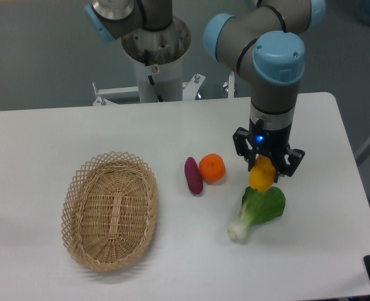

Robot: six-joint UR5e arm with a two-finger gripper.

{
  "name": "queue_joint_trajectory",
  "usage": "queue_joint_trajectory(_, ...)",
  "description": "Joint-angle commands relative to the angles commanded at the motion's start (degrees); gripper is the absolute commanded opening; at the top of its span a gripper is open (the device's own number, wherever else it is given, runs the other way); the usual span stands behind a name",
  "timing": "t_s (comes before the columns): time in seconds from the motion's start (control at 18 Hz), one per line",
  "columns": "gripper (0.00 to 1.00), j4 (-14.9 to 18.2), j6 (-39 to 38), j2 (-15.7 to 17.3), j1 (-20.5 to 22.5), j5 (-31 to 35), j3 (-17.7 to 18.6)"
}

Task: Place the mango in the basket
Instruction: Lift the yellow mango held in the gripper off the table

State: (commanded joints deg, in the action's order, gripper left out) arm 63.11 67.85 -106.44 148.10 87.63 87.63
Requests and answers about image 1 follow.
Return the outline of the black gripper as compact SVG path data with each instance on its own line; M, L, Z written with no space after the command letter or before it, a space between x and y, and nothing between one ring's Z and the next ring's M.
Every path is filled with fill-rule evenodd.
M256 154L271 152L271 163L275 168L274 183L280 177L292 177L305 156L301 149L291 149L289 145L292 123L278 130L267 130L256 126L250 119L249 131L238 127L233 134L233 142L238 156L243 157L251 171L256 161Z

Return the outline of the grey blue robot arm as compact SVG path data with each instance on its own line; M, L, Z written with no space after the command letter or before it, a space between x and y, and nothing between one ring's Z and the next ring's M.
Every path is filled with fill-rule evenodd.
M140 101L182 100L180 62L191 44L186 24L171 1L92 1L85 12L106 41L120 40L140 68ZM304 151L289 144L305 45L299 34L322 21L324 1L256 1L255 10L237 18L221 13L203 33L203 46L217 62L251 86L250 121L233 135L235 149L249 167L269 158L275 176L292 176Z

